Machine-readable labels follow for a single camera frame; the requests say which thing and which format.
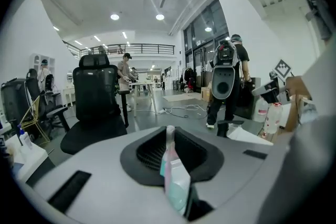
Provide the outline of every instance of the gray shirt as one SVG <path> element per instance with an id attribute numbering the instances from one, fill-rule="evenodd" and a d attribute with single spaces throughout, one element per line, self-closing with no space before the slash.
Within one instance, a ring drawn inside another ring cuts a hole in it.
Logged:
<path id="1" fill-rule="evenodd" d="M 124 62 L 124 61 L 120 61 L 118 62 L 118 70 L 120 70 L 120 72 L 126 76 L 126 77 L 130 77 L 130 67 L 128 65 L 128 63 Z M 120 78 L 118 80 L 119 83 L 123 83 L 123 84 L 129 84 L 127 81 L 124 81 L 122 78 Z"/>

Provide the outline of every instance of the doorway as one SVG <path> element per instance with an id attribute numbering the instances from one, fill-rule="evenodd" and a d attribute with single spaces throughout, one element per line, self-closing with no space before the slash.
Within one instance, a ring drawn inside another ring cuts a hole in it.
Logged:
<path id="1" fill-rule="evenodd" d="M 209 62 L 214 59 L 214 54 L 213 41 L 194 51 L 197 92 L 201 91 L 201 87 L 207 87 L 212 80 Z"/>

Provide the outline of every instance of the black t-shirt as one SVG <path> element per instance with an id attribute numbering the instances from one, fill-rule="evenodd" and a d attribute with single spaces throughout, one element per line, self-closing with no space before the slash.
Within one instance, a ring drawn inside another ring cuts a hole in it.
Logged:
<path id="1" fill-rule="evenodd" d="M 244 48 L 244 46 L 242 44 L 235 44 L 235 46 L 237 48 L 237 54 L 238 54 L 238 57 L 240 59 L 240 61 L 234 67 L 234 69 L 235 69 L 235 80 L 239 80 L 240 79 L 239 78 L 239 74 L 240 74 L 239 65 L 240 65 L 240 62 L 242 62 L 242 61 L 249 61 L 250 59 L 248 58 L 247 51 L 246 51 L 246 49 Z"/>

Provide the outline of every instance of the cardboard box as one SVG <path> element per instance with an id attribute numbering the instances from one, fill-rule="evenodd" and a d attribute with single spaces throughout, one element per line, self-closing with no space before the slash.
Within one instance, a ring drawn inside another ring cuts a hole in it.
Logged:
<path id="1" fill-rule="evenodd" d="M 211 99 L 211 88 L 202 87 L 201 88 L 201 96 L 202 96 L 203 101 L 209 102 L 210 99 Z"/>

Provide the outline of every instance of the black pants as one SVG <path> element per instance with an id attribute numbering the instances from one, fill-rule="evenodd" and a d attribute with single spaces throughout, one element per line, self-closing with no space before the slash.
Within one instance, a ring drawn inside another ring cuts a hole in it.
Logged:
<path id="1" fill-rule="evenodd" d="M 237 101 L 239 97 L 239 90 L 240 90 L 240 81 L 235 80 L 231 94 L 225 101 L 225 120 L 231 121 L 234 118 L 233 113 L 236 110 L 237 106 Z M 207 123 L 209 125 L 214 125 L 217 121 L 217 114 L 220 110 L 220 107 L 222 106 L 222 100 L 217 99 L 213 96 L 213 101 L 211 103 L 211 106 L 209 108 L 208 112 L 208 118 L 207 118 Z"/>

